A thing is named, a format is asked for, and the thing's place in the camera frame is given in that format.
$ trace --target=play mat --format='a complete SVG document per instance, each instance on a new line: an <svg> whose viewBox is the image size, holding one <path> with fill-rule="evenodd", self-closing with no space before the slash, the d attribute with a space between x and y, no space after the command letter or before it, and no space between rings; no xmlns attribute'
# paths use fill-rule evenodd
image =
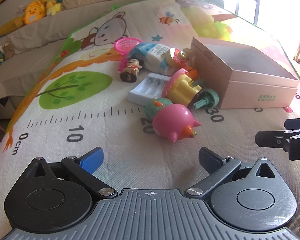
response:
<svg viewBox="0 0 300 240"><path fill-rule="evenodd" d="M149 73L141 69L136 83L120 80L121 55L113 47L127 36L180 49L189 48L193 36L243 43L299 76L276 38L213 4L146 0L113 10L69 36L11 119L0 148L0 238L11 229L3 211L5 196L34 157L59 162L98 146L105 158L94 175L118 192L184 190L207 176L198 162L201 147L243 162L267 157L298 201L290 228L300 237L300 161L254 142L258 131L283 130L286 119L300 117L300 85L286 109L193 110L202 123L198 135L172 143L154 133L142 106L127 100L128 92Z"/></svg>

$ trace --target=pink basket toy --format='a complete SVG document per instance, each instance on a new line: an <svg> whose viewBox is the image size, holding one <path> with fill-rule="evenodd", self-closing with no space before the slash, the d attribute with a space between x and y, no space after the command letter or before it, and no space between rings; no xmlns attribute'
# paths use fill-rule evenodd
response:
<svg viewBox="0 0 300 240"><path fill-rule="evenodd" d="M120 63L120 67L118 69L118 73L121 73L122 70L126 67L127 65L127 59L125 58L129 52L135 47L137 46L139 43L142 43L141 40L137 39L137 38L123 38L118 40L115 44L114 44L114 49L121 53L121 55L123 56L121 63Z"/></svg>

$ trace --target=pink box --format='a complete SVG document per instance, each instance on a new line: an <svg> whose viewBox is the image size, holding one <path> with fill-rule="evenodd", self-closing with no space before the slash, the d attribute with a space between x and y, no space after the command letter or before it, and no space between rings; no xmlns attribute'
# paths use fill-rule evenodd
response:
<svg viewBox="0 0 300 240"><path fill-rule="evenodd" d="M220 108L287 107L299 80L260 50L229 41L193 38L194 67Z"/></svg>

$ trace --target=sofa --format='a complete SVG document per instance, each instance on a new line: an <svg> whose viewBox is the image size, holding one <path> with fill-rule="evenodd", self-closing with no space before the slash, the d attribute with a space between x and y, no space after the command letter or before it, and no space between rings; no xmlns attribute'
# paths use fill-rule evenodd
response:
<svg viewBox="0 0 300 240"><path fill-rule="evenodd" d="M27 92L77 28L89 24L114 6L141 0L112 0L58 12L0 38L12 42L15 55L0 65L0 119L10 119Z"/></svg>

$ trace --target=cartoon star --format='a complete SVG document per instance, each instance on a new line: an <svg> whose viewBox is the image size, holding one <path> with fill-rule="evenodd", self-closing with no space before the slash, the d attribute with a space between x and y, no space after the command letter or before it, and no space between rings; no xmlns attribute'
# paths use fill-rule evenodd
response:
<svg viewBox="0 0 300 240"><path fill-rule="evenodd" d="M160 41L161 39L163 39L163 37L161 37L159 34L157 36L151 37L152 41Z"/></svg>

